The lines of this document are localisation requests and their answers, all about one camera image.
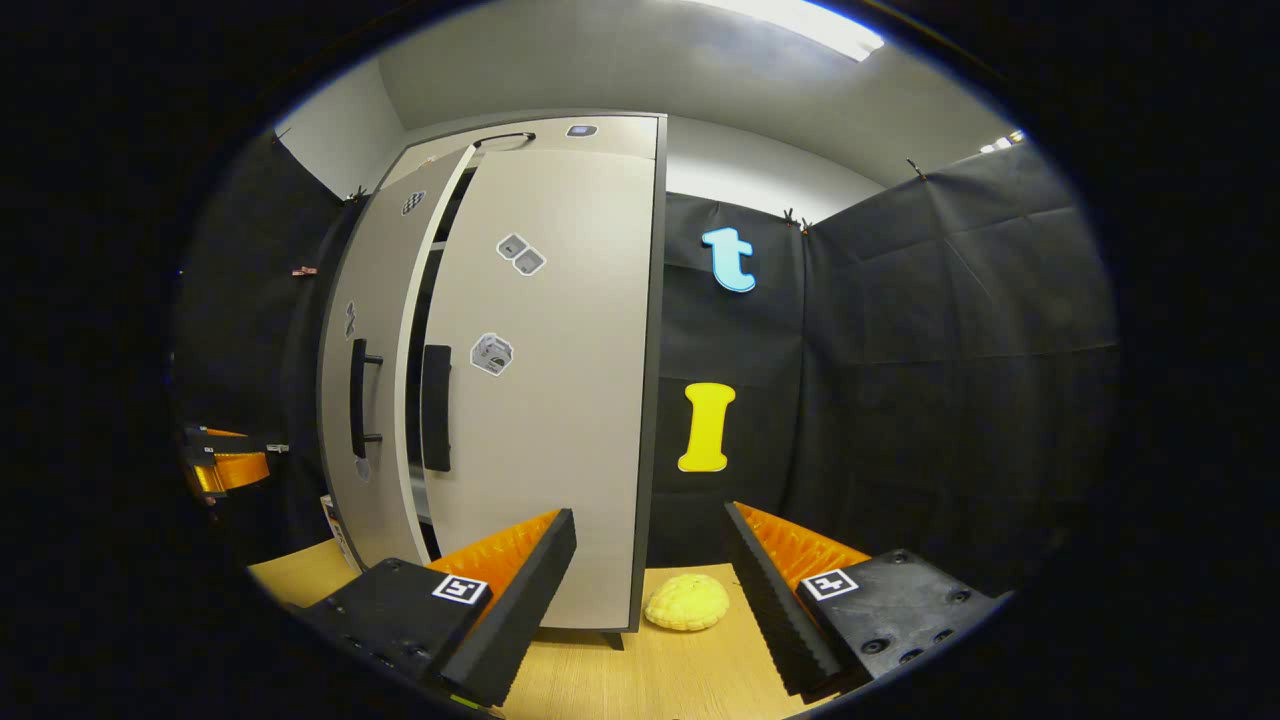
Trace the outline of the yellow bread bun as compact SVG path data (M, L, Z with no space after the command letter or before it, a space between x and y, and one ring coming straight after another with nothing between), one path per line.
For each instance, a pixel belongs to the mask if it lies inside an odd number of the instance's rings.
M667 579L649 596L644 616L666 630L703 632L728 610L730 596L716 578L686 573Z

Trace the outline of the long ceiling light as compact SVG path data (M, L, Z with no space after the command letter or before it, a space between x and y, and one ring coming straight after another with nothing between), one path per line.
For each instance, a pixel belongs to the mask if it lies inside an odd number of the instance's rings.
M884 46L873 29L809 0L685 0L786 29L855 61Z

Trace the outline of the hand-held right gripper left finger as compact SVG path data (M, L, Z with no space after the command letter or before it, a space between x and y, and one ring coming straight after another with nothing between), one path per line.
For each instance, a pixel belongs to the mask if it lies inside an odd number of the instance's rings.
M570 509L420 565L385 559L297 611L332 646L443 700L502 706L573 559Z

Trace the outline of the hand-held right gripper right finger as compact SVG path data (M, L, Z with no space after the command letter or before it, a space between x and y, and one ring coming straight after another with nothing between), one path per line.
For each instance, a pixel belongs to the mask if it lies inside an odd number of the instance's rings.
M805 703L904 674L1006 602L909 550L870 556L737 501L724 514L749 609L785 691Z

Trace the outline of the white cabinet door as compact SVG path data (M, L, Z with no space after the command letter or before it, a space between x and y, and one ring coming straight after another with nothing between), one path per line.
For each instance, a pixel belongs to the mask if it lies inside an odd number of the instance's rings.
M358 571L428 561L410 474L407 388L413 313L465 146L375 192L335 272L317 361L326 487Z
M451 227L425 328L451 350L440 550L568 509L576 550L545 628L635 621L655 163L489 152Z

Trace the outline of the black backdrop cloth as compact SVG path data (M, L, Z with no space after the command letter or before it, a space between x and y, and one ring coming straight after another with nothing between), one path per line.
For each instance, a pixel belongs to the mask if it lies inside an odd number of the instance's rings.
M517 151L471 147L413 313L410 474L426 500L428 471L451 469L433 288L477 164ZM668 192L663 119L652 160L643 571L727 562L737 501L870 556L916 552L987 594L1021 587L1100 477L1117 372L1111 286L1053 163L1025 143L975 155L801 228ZM291 551L326 534L317 361L371 196L340 204L293 159L276 178L247 168L198 220L178 283L178 423L291 446L271 523Z

